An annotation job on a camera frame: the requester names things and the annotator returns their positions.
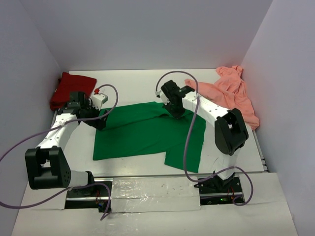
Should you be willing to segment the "green t-shirt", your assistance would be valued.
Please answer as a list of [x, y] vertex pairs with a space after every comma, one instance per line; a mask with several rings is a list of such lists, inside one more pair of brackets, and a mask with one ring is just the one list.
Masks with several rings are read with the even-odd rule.
[[206, 121], [197, 116], [189, 132], [193, 112], [185, 111], [179, 119], [172, 117], [162, 103], [148, 102], [116, 107], [108, 116], [106, 127], [96, 131], [93, 160], [165, 153], [164, 164], [183, 169], [186, 153], [189, 172], [197, 173], [204, 143]]

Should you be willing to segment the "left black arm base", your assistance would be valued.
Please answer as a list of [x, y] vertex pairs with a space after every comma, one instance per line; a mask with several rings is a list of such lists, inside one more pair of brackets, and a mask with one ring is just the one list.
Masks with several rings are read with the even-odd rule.
[[103, 185], [72, 189], [66, 194], [65, 209], [97, 209], [99, 213], [110, 213], [107, 208], [109, 193]]

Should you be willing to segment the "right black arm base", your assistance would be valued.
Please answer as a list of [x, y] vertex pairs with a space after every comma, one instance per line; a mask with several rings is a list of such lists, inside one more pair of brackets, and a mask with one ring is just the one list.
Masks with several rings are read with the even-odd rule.
[[226, 180], [214, 177], [207, 181], [196, 183], [194, 188], [199, 190], [200, 204], [202, 206], [243, 204], [245, 202], [240, 179], [235, 175]]

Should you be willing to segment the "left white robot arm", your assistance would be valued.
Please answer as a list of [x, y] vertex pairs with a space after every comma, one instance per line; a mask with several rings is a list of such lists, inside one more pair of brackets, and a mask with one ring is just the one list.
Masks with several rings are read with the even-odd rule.
[[25, 153], [31, 189], [78, 187], [85, 196], [96, 191], [93, 174], [71, 170], [63, 151], [80, 119], [97, 130], [106, 127], [107, 118], [99, 118], [99, 115], [107, 100], [105, 94], [88, 98], [84, 92], [70, 93], [69, 101], [57, 111], [53, 129], [36, 148], [30, 148]]

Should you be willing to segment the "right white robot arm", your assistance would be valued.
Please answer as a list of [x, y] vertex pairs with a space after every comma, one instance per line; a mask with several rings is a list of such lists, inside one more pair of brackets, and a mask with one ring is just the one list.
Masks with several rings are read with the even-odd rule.
[[[174, 117], [180, 118], [186, 110], [193, 112], [188, 135], [184, 147], [183, 167], [186, 177], [195, 183], [208, 181], [214, 177], [214, 187], [219, 192], [225, 192], [231, 186], [230, 178], [234, 176], [236, 160], [241, 149], [249, 138], [248, 131], [240, 110], [232, 110], [219, 106], [204, 98], [199, 89], [184, 86], [180, 88], [170, 80], [161, 89], [155, 89], [156, 97], [163, 102], [163, 107]], [[201, 179], [192, 179], [187, 170], [187, 152], [190, 136], [196, 117], [200, 116], [214, 128], [214, 142], [222, 153], [215, 162], [211, 176]]]

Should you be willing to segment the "red folded t-shirt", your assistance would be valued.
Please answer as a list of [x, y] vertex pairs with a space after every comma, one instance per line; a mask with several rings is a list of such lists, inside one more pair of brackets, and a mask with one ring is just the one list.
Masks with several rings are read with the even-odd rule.
[[81, 75], [71, 75], [68, 72], [63, 72], [57, 89], [55, 90], [51, 100], [50, 109], [55, 111], [61, 108], [69, 101], [71, 92], [80, 91], [86, 95], [90, 95], [94, 90], [97, 79]]

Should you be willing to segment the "salmon pink t-shirt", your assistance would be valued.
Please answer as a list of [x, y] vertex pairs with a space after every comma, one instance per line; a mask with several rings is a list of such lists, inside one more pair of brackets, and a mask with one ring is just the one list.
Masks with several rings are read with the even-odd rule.
[[232, 67], [221, 66], [216, 68], [220, 78], [213, 84], [196, 82], [186, 79], [185, 84], [193, 89], [199, 88], [199, 94], [211, 102], [228, 108], [237, 108], [241, 111], [244, 121], [256, 130], [259, 125], [259, 118], [255, 115], [251, 100], [247, 93], [247, 84], [241, 78], [243, 68], [239, 65]]

